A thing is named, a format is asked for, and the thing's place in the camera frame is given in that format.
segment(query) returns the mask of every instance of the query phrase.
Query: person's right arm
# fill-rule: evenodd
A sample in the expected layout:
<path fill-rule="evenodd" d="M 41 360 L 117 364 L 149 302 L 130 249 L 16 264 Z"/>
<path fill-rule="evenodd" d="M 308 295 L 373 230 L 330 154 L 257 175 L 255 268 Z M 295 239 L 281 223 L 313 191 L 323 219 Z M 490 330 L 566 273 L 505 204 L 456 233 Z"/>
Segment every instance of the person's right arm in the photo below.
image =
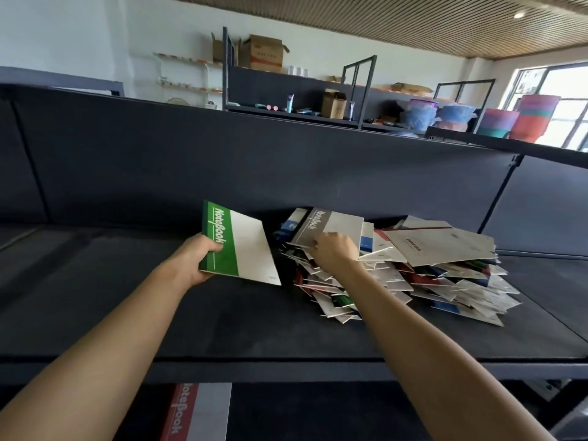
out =
<path fill-rule="evenodd" d="M 472 356 L 378 284 L 349 237 L 324 233 L 310 252 L 357 305 L 435 441 L 554 441 Z"/>

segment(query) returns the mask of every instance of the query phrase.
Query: gray notebook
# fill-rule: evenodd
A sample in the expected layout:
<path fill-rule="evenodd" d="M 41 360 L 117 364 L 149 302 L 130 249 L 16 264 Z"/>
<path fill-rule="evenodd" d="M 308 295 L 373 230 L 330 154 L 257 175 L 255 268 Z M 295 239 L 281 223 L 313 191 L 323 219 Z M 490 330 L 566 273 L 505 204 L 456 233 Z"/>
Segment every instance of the gray notebook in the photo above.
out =
<path fill-rule="evenodd" d="M 321 233 L 339 232 L 348 235 L 357 246 L 357 250 L 359 250 L 363 224 L 364 219 L 360 216 L 331 212 L 330 210 L 315 207 L 290 244 L 299 247 L 312 247 L 315 238 Z"/>

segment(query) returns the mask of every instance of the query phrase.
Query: forearm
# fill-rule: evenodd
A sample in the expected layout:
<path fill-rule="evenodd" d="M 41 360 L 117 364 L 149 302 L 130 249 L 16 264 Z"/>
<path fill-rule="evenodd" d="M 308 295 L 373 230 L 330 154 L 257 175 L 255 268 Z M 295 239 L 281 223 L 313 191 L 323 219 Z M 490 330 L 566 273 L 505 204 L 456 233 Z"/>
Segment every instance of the forearm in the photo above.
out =
<path fill-rule="evenodd" d="M 154 270 L 0 413 L 0 439 L 112 439 L 186 288 L 169 266 Z"/>
<path fill-rule="evenodd" d="M 396 300 L 360 263 L 349 260 L 335 277 L 436 441 L 553 439 L 473 357 Z"/>

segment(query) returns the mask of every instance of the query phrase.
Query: window frame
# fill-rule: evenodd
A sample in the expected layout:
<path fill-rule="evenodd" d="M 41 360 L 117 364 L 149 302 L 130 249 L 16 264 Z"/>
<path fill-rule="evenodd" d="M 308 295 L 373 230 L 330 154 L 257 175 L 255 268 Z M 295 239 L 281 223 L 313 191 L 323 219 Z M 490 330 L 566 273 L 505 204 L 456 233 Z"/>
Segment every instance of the window frame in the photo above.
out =
<path fill-rule="evenodd" d="M 517 94 L 520 94 L 520 93 L 516 92 L 516 88 L 517 88 L 518 83 L 521 80 L 521 77 L 523 76 L 523 73 L 525 73 L 525 71 L 530 70 L 530 69 L 543 69 L 543 68 L 545 68 L 545 71 L 541 75 L 541 79 L 539 80 L 539 83 L 537 84 L 537 88 L 535 88 L 535 91 L 532 93 L 525 93 L 525 94 L 537 94 L 537 93 L 541 92 L 541 87 L 543 87 L 543 83 L 545 82 L 545 79 L 547 78 L 548 74 L 551 71 L 560 70 L 560 69 L 568 69 L 568 68 L 577 68 L 577 67 L 583 67 L 583 66 L 588 66 L 588 62 L 577 62 L 577 63 L 568 63 L 565 65 L 552 65 L 552 66 L 535 66 L 535 67 L 531 67 L 531 68 L 519 69 L 516 77 L 514 78 L 514 83 L 511 86 L 511 90 L 509 92 L 509 95 L 506 96 L 506 99 L 504 100 L 504 103 L 501 108 L 503 110 L 506 110 L 508 108 L 508 106 L 511 104 L 512 98 L 514 96 L 516 96 Z M 574 120 L 573 127 L 571 128 L 570 132 L 568 133 L 565 140 L 563 141 L 562 146 L 560 147 L 560 148 L 566 149 L 569 146 L 571 139 L 574 137 L 574 134 L 577 132 L 577 129 L 580 127 L 580 125 L 583 123 L 588 123 L 588 117 L 584 118 L 587 111 L 588 111 L 588 98 L 571 97 L 571 98 L 562 98 L 562 100 L 585 100 L 586 101 L 586 105 L 584 106 L 584 109 L 582 110 L 582 112 L 580 113 L 578 118 L 576 120 Z M 573 119 L 552 119 L 552 120 L 563 120 L 565 122 L 573 121 Z M 586 133 L 586 135 L 582 139 L 577 151 L 582 151 L 584 149 L 588 149 L 588 133 Z"/>

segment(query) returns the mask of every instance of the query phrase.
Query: window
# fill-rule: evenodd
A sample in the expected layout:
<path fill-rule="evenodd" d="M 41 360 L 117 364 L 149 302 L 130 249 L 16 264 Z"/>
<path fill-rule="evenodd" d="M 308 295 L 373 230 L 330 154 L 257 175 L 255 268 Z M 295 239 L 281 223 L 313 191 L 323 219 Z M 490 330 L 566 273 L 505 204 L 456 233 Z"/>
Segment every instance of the window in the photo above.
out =
<path fill-rule="evenodd" d="M 514 110 L 525 94 L 562 96 L 538 144 L 588 151 L 588 62 L 520 70 L 503 108 Z"/>

